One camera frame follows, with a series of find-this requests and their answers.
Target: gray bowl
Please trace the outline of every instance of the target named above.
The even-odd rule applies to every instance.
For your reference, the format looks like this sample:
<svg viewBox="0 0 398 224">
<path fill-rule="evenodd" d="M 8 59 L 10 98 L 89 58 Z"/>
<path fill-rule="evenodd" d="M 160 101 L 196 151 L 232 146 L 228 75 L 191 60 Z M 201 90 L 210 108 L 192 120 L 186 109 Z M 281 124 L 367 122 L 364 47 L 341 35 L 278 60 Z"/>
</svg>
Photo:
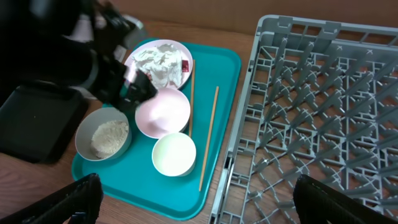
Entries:
<svg viewBox="0 0 398 224">
<path fill-rule="evenodd" d="M 115 108 L 101 108 L 91 114 L 89 114 L 79 125 L 76 138 L 75 146 L 76 150 L 81 157 L 89 161 L 103 161 L 107 159 L 115 159 L 121 156 L 129 148 L 131 143 L 131 130 L 129 126 L 129 132 L 124 144 L 120 147 L 118 151 L 110 155 L 107 158 L 100 159 L 95 156 L 95 154 L 90 149 L 91 138 L 93 137 L 95 131 L 101 124 L 107 123 L 108 121 L 124 121 L 129 124 L 126 115 L 118 111 Z"/>
</svg>

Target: gray dish rack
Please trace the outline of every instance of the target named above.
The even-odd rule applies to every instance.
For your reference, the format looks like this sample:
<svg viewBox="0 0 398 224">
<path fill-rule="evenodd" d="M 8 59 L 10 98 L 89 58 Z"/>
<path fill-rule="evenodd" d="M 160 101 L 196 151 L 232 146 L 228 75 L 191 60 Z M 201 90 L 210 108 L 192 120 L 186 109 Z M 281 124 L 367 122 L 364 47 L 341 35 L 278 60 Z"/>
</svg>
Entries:
<svg viewBox="0 0 398 224">
<path fill-rule="evenodd" d="M 262 17 L 209 223 L 299 223 L 300 174 L 397 219 L 397 64 L 398 29 Z"/>
</svg>

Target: teal tray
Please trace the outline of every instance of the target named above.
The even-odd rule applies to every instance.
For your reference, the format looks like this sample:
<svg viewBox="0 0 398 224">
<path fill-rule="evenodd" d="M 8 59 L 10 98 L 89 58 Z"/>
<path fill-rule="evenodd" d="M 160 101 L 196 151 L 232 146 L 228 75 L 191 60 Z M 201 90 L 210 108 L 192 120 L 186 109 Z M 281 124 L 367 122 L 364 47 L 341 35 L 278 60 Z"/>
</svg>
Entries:
<svg viewBox="0 0 398 224">
<path fill-rule="evenodd" d="M 145 40 L 139 45 L 152 40 Z M 144 136 L 138 130 L 134 118 L 129 118 L 132 143 L 121 157 L 111 161 L 90 162 L 76 154 L 72 164 L 75 180 L 97 173 L 106 195 L 175 220 L 193 218 L 205 204 L 241 69 L 239 56 L 231 50 L 182 44 L 196 60 L 192 139 L 197 147 L 197 158 L 194 170 L 185 177 L 166 177 L 158 173 L 151 159 L 156 139 Z M 216 86 L 220 90 L 203 187 L 199 192 Z M 191 80 L 186 82 L 181 91 L 190 99 Z"/>
</svg>

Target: chopstick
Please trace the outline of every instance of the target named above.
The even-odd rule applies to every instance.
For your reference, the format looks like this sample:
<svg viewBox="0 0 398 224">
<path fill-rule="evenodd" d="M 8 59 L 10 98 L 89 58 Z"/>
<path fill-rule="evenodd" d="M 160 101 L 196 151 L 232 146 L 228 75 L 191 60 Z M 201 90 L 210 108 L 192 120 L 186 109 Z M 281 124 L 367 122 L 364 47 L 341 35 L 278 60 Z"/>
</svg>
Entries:
<svg viewBox="0 0 398 224">
<path fill-rule="evenodd" d="M 192 138 L 193 124 L 193 94 L 195 92 L 195 60 L 192 65 L 192 85 L 191 85 L 191 117 L 189 117 L 189 137 Z"/>
<path fill-rule="evenodd" d="M 207 163 L 207 154 L 209 153 L 209 145 L 210 145 L 210 139 L 211 139 L 211 131 L 213 130 L 214 114 L 216 112 L 217 97 L 218 97 L 218 87 L 216 88 L 216 94 L 214 95 L 214 102 L 213 102 L 213 110 L 211 111 L 209 133 L 207 134 L 205 158 L 203 159 L 203 167 L 201 168 L 199 191 L 201 190 L 201 186 L 203 184 L 203 177 L 205 176 L 205 169 L 206 169 L 206 163 Z"/>
</svg>

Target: pink cup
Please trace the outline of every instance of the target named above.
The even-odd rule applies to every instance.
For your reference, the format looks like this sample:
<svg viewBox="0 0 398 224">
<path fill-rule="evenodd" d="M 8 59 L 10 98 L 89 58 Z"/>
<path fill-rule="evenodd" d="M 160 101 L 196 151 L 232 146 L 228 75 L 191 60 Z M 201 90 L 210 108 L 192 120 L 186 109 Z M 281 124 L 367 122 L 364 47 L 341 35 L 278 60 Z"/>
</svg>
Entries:
<svg viewBox="0 0 398 224">
<path fill-rule="evenodd" d="M 141 104 L 135 119 L 143 134 L 159 139 L 182 131 L 189 121 L 190 113 L 189 101 L 182 92 L 162 88 L 154 98 Z"/>
</svg>

